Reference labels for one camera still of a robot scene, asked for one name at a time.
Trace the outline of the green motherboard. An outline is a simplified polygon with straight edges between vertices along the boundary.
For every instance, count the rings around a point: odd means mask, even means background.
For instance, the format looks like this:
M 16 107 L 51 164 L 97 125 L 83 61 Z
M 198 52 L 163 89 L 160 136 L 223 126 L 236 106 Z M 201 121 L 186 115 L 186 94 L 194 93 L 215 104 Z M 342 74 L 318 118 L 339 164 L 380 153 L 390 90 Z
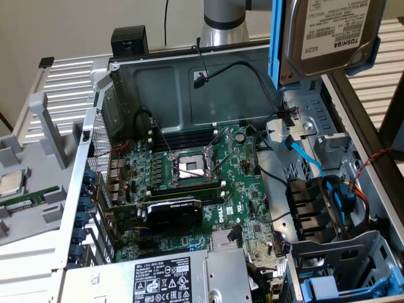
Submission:
M 258 163 L 259 154 L 270 150 L 263 131 L 253 126 L 233 124 L 214 130 L 216 135 L 228 127 L 232 137 L 233 154 L 217 170 L 222 203 L 203 204 L 202 226 L 187 232 L 153 234 L 145 230 L 121 231 L 110 217 L 115 206 L 149 205 L 151 189 L 175 188 L 170 186 L 169 151 L 154 152 L 152 143 L 138 140 L 128 143 L 110 163 L 109 193 L 112 207 L 105 216 L 114 236 L 117 262 L 133 261 L 172 253 L 211 250 L 211 235 L 221 230 L 240 233 L 242 249 L 247 260 L 263 271 L 280 268 L 283 241 L 275 232 L 280 221 L 270 211 L 270 195 L 266 188 L 267 170 Z M 243 133 L 245 142 L 236 142 L 237 133 Z M 213 145 L 215 165 L 228 154 L 228 134 Z

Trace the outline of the open PC case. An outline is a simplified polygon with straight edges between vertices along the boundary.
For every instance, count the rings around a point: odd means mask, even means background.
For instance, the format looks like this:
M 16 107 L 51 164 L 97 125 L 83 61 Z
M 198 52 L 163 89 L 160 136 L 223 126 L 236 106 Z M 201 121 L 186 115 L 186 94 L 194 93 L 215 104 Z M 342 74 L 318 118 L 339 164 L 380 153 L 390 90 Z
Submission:
M 280 303 L 287 254 L 292 244 L 301 242 L 288 207 L 287 182 L 301 179 L 298 168 L 311 171 L 297 159 L 299 153 L 309 162 L 315 161 L 287 134 L 295 125 L 292 113 L 296 108 L 283 103 L 282 93 L 288 90 L 277 90 L 268 78 L 264 68 L 267 51 L 265 42 L 209 49 L 193 46 L 109 61 L 107 75 L 98 82 L 92 97 L 93 107 L 78 131 L 80 141 L 61 225 L 64 239 L 58 247 L 61 263 L 49 303 L 61 303 L 68 270 L 121 263 L 115 260 L 117 247 L 105 216 L 112 207 L 110 163 L 128 143 L 145 140 L 154 122 L 164 134 L 233 124 L 253 126 L 265 133 L 270 150 L 259 154 L 258 163 L 267 170 L 265 184 L 271 214 L 280 217 L 274 228 L 283 241 L 283 254 L 276 271 L 263 271 L 247 260 L 245 252 L 244 256 L 252 303 Z M 335 220 L 336 237 L 332 242 L 378 231 L 404 274 L 404 178 L 352 81 L 337 72 L 305 81 L 291 90 L 313 86 L 313 81 L 327 88 L 357 149 L 356 174 L 350 182 L 342 182 L 337 175 L 312 178 L 322 178 L 321 187 Z M 88 169 L 97 174 L 94 184 L 83 182 Z M 87 211 L 90 221 L 83 228 L 87 232 L 80 244 L 83 257 L 72 262 L 68 252 L 81 196 L 91 198 L 93 205 Z

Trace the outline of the empty blue disk carrier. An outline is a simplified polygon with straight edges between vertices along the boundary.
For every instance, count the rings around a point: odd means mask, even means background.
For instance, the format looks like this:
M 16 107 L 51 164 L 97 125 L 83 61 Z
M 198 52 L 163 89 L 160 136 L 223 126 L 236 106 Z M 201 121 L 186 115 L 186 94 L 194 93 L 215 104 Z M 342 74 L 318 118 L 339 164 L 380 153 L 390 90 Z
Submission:
M 379 299 L 404 292 L 404 277 L 397 266 L 392 267 L 389 278 L 372 281 L 372 285 L 353 290 L 338 291 L 330 276 L 309 278 L 300 285 L 303 303 L 347 303 Z

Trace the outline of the grey parts rack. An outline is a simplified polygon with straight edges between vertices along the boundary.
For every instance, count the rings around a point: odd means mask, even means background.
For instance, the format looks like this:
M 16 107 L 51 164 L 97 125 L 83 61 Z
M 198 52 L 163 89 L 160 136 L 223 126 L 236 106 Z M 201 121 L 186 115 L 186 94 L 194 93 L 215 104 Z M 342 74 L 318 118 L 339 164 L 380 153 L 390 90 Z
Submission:
M 43 139 L 21 146 L 15 135 L 0 137 L 0 180 L 24 170 L 22 186 L 29 193 L 52 186 L 59 190 L 45 194 L 41 205 L 15 213 L 0 207 L 0 246 L 58 229 L 61 224 L 78 144 L 72 134 L 60 134 L 47 104 L 44 92 L 31 94 L 28 103 L 42 125 Z

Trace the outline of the black RAM slot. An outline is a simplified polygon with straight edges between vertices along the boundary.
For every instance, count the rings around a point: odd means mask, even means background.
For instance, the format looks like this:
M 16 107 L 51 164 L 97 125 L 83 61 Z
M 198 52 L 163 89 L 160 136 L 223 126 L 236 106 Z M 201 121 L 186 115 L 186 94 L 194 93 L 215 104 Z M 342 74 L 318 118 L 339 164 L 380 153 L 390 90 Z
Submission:
M 189 149 L 189 148 L 196 148 L 196 147 L 202 147 L 202 146 L 208 146 L 210 142 L 207 141 L 188 141 L 188 142 L 181 142 L 181 143 L 174 143 L 169 145 L 172 150 L 182 150 L 182 149 Z M 165 143 L 157 143 L 153 144 L 151 143 L 152 150 L 154 152 L 166 152 L 168 151 L 167 147 L 165 146 Z
M 196 199 L 208 203 L 222 203 L 220 189 L 206 189 L 206 190 L 197 190 L 197 191 L 181 191 L 181 192 L 163 192 L 163 191 L 155 191 L 151 193 L 151 196 L 148 197 L 150 201 L 168 201 L 172 199 Z
M 152 196 L 158 195 L 166 195 L 166 194 L 175 194 L 175 193 L 185 193 L 185 192 L 193 192 L 193 191 L 204 191 L 209 189 L 220 189 L 222 187 L 221 182 L 216 183 L 202 183 L 202 184 L 193 184 L 190 186 L 182 186 L 175 188 L 167 188 L 167 189 L 151 189 Z
M 210 142 L 214 137 L 214 130 L 208 129 L 194 129 L 190 131 L 180 131 L 174 133 L 162 133 L 162 127 L 158 123 L 152 124 L 150 129 L 151 134 L 146 137 L 147 143 L 164 143 L 165 140 L 171 145 L 181 142 L 194 142 L 194 141 L 207 141 Z

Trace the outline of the green RAM stick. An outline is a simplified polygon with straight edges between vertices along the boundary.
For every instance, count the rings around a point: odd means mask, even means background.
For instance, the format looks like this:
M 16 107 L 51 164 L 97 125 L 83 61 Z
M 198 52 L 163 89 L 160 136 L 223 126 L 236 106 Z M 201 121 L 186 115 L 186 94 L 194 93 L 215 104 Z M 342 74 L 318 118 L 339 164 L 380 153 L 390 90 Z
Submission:
M 45 202 L 44 195 L 59 190 L 59 186 L 52 186 L 39 191 L 28 192 L 24 186 L 14 194 L 3 196 L 0 194 L 0 207 L 4 206 L 9 213 L 32 208 Z

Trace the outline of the metal locking lever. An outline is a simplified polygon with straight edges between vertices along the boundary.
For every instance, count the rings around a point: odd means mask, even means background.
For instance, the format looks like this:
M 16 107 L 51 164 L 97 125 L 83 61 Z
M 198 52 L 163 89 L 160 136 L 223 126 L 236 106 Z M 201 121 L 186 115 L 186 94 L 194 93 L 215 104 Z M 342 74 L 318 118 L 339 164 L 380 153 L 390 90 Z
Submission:
M 211 173 L 215 173 L 229 158 L 230 156 L 233 154 L 233 152 L 230 152 L 228 155 L 226 155 L 221 161 L 219 161 L 219 163 L 213 168 L 213 170 L 211 171 Z
M 166 137 L 165 137 L 165 135 L 164 135 L 164 133 L 163 133 L 161 127 L 158 125 L 157 122 L 154 122 L 151 126 L 152 126 L 152 128 L 157 129 L 157 131 L 160 133 L 160 135 L 161 135 L 161 137 L 162 137 L 162 139 L 163 139 L 163 141 L 164 141 L 164 143 L 165 143 L 165 146 L 167 147 L 167 149 L 168 149 L 168 151 L 169 151 L 169 153 L 170 153 L 169 158 L 172 160 L 172 159 L 173 159 L 172 149 L 170 148 L 170 146 L 169 146 L 169 144 L 168 144 L 168 142 L 167 142 L 167 140 L 166 140 Z

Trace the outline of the CPU socket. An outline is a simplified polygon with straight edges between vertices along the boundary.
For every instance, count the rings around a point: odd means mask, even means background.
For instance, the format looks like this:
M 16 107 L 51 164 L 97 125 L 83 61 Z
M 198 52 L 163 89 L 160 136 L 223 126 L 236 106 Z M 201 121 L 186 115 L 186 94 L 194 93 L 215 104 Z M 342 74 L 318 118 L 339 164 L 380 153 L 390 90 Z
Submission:
M 203 148 L 179 150 L 173 152 L 173 159 L 168 158 L 170 168 L 170 186 L 188 186 L 193 184 L 211 183 L 218 180 L 218 173 L 211 177 L 205 176 L 205 157 Z

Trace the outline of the metal socket cover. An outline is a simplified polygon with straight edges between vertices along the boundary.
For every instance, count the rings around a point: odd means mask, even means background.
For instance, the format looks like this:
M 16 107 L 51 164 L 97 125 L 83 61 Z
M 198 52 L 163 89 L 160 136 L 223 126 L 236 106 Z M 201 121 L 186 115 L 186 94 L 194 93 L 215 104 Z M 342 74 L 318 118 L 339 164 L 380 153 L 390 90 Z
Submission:
M 203 155 L 205 157 L 205 176 L 206 177 L 211 177 L 212 173 L 211 171 L 213 170 L 213 168 L 216 166 L 213 160 L 213 156 L 214 156 L 214 150 L 213 150 L 213 145 L 222 137 L 222 134 L 227 133 L 228 134 L 228 154 L 230 152 L 234 152 L 233 148 L 232 148 L 232 137 L 230 135 L 229 132 L 229 128 L 225 127 L 223 129 L 221 129 L 216 135 L 215 137 L 212 139 L 212 141 L 209 143 L 208 146 L 205 146 L 203 148 Z

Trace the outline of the grey power supply unit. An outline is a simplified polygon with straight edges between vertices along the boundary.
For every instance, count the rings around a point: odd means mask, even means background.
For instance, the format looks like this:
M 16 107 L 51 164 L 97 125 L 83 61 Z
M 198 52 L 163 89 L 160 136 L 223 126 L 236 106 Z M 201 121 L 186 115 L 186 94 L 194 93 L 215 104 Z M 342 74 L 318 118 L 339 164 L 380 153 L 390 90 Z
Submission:
M 242 249 L 68 270 L 61 303 L 252 303 Z

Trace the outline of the black graphics card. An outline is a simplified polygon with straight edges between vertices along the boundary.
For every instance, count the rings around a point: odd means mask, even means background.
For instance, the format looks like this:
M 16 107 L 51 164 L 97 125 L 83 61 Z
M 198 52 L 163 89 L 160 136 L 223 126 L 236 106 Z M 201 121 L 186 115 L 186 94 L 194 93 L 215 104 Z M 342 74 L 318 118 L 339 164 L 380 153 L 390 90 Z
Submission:
M 179 198 L 149 205 L 115 206 L 109 211 L 121 231 L 145 230 L 153 234 L 187 232 L 203 224 L 202 201 Z

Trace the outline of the silver metal drive cage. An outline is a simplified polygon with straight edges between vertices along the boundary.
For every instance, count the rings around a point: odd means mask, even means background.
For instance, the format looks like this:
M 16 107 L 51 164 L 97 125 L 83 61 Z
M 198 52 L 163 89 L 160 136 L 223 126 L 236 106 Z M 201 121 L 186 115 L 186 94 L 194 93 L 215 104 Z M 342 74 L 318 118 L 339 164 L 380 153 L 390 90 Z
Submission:
M 304 161 L 311 171 L 303 172 L 298 168 L 298 177 L 337 175 L 348 183 L 356 174 L 355 143 L 343 126 L 325 85 L 320 81 L 313 81 L 312 85 L 282 93 L 283 103 L 296 108 L 292 113 L 295 125 L 287 134 L 315 161 L 309 162 L 299 153 L 297 159 Z

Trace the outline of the hard disk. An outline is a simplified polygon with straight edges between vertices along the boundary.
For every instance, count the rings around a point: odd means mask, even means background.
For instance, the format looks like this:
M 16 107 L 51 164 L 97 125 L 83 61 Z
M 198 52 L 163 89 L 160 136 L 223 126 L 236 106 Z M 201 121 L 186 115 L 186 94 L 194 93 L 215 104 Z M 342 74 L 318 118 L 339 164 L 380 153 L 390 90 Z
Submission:
M 386 0 L 272 0 L 268 75 L 283 90 L 373 67 Z

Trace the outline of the black box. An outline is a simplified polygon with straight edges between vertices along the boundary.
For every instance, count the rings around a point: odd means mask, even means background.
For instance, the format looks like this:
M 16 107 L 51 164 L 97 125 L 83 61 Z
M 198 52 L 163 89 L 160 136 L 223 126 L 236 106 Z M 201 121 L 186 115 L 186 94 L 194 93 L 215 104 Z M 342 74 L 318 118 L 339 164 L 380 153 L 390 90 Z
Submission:
M 144 25 L 115 28 L 110 44 L 114 57 L 129 57 L 149 53 Z

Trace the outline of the dark brown panel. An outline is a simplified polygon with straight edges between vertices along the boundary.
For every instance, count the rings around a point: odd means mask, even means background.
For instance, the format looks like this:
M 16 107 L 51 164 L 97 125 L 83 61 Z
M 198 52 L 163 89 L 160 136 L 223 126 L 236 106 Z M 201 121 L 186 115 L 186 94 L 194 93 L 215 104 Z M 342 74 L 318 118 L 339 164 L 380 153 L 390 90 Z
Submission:
M 379 135 L 386 147 L 404 152 L 404 72 L 379 128 Z

